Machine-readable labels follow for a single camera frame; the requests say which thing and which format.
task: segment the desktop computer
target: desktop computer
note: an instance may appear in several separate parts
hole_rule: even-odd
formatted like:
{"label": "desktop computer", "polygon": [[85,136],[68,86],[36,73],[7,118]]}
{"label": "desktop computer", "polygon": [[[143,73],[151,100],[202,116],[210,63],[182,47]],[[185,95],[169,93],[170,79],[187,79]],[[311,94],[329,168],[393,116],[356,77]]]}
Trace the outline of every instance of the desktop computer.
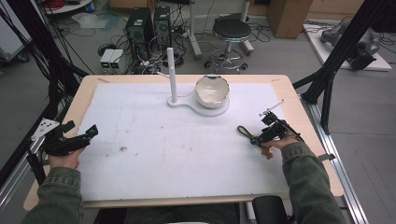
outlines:
{"label": "desktop computer", "polygon": [[157,36],[157,49],[165,50],[172,47],[170,7],[158,6],[154,12],[154,30]]}
{"label": "desktop computer", "polygon": [[131,52],[135,59],[148,60],[155,45],[151,12],[148,7],[135,7],[125,25]]}

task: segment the person's right hand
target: person's right hand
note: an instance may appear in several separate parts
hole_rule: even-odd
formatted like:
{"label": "person's right hand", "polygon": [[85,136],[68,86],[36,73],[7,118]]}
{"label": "person's right hand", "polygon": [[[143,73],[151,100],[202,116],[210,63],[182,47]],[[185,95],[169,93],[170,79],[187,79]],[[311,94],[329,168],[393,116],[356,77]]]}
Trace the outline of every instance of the person's right hand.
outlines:
{"label": "person's right hand", "polygon": [[49,155],[49,166],[50,168],[55,167],[66,167],[76,169],[79,166],[78,156],[85,148],[76,150],[69,155],[57,157]]}
{"label": "person's right hand", "polygon": [[292,133],[287,132],[285,137],[280,139],[280,140],[272,140],[266,143],[262,143],[262,147],[277,147],[279,149],[282,149],[283,147],[287,146],[288,144],[291,143],[297,143],[299,140],[294,136]]}

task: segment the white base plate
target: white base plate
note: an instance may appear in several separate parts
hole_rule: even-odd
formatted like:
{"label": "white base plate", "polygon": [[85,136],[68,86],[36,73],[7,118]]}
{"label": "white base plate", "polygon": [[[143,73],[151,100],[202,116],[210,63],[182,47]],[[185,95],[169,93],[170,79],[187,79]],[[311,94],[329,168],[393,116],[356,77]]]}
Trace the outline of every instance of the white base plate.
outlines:
{"label": "white base plate", "polygon": [[224,101],[224,104],[220,107],[208,108],[208,107],[205,107],[205,106],[199,104],[199,102],[195,99],[195,95],[194,95],[194,91],[193,91],[192,93],[190,93],[186,96],[178,96],[177,102],[175,102],[175,103],[172,102],[172,97],[169,97],[168,105],[173,108],[180,107],[180,106],[186,106],[201,116],[213,118],[213,117],[220,116],[227,111],[228,106],[230,105],[230,98],[227,98],[227,100]]}

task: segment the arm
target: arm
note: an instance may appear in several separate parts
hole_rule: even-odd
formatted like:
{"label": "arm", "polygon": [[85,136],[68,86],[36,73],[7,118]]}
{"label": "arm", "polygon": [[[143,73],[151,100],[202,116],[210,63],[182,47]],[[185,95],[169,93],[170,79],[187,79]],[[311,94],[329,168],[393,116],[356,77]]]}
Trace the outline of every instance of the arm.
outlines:
{"label": "arm", "polygon": [[75,170],[81,151],[65,157],[49,156],[51,169],[37,191],[38,204],[27,213],[22,224],[82,222],[80,172]]}
{"label": "arm", "polygon": [[283,174],[290,187],[297,223],[346,223],[322,162],[305,143],[294,137],[286,138],[265,145],[281,148]]}

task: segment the strap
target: strap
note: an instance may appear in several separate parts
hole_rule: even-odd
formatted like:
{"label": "strap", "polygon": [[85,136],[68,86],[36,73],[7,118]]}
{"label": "strap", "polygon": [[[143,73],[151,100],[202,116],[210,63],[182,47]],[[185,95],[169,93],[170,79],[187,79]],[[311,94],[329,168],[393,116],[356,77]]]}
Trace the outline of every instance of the strap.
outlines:
{"label": "strap", "polygon": [[252,138],[254,137],[253,134],[251,134],[247,128],[245,128],[244,126],[239,125],[237,128],[238,132],[240,132],[242,135],[246,136],[247,138]]}
{"label": "strap", "polygon": [[332,161],[333,159],[335,159],[335,156],[333,155],[333,154],[323,154],[323,155],[321,155],[321,156],[318,156],[318,158],[321,160],[321,161],[326,161],[326,160],[329,160],[329,161]]}

